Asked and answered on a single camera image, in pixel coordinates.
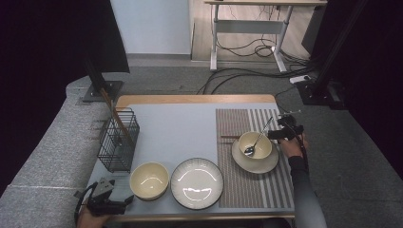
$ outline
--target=metal mesh basket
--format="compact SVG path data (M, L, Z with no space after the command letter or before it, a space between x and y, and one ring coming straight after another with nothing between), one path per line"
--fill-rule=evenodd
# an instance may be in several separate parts
M129 173L140 127L131 108L125 108L117 112L133 143L130 143L127 135L119 127L115 119L110 118L100 140L101 148L98 153L98 159L111 173Z

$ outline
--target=yellow bowl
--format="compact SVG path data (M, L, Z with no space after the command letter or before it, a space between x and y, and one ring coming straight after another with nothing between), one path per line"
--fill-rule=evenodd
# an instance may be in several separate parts
M259 132L246 132L240 136L240 153L246 157L247 159L251 160L262 160L267 158L272 152L272 143L270 140L263 134L255 145L255 154L253 156L245 155L246 148L255 144L256 140L258 139L260 133Z
M137 167L130 176L130 188L140 200L155 200L168 187L169 174L160 163L148 162Z

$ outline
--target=plate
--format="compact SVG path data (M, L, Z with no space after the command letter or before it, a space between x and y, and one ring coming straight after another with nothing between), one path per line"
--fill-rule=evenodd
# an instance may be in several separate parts
M262 174L270 172L276 167L278 163L278 150L272 143L272 152L267 158L258 161L251 161L245 158L245 156L242 156L240 142L234 141L234 143L232 143L232 157L242 169L251 173Z
M213 205L221 196L224 186L220 169L206 159L182 162L172 174L171 190L182 206L200 210Z

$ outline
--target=black sleeve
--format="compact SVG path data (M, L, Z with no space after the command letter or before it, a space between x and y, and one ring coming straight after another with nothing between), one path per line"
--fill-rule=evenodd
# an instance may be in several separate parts
M320 208L304 159L294 156L288 159L291 167L291 177L294 186L294 203L296 207L296 224L298 228L327 227L326 220Z

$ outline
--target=human hand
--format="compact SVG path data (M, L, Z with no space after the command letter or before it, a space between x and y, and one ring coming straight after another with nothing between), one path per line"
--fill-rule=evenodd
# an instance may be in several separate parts
M305 134L299 135L301 140L303 141L303 145L305 148L308 147L308 142L305 141ZM293 156L300 156L303 158L301 148L299 146L299 142L296 138L293 138L291 141L286 141L284 139L279 139L278 142L280 143L281 150L287 156L287 158Z
M80 216L78 217L77 228L102 228L109 218L110 215L93 216L86 207L85 201L81 208Z

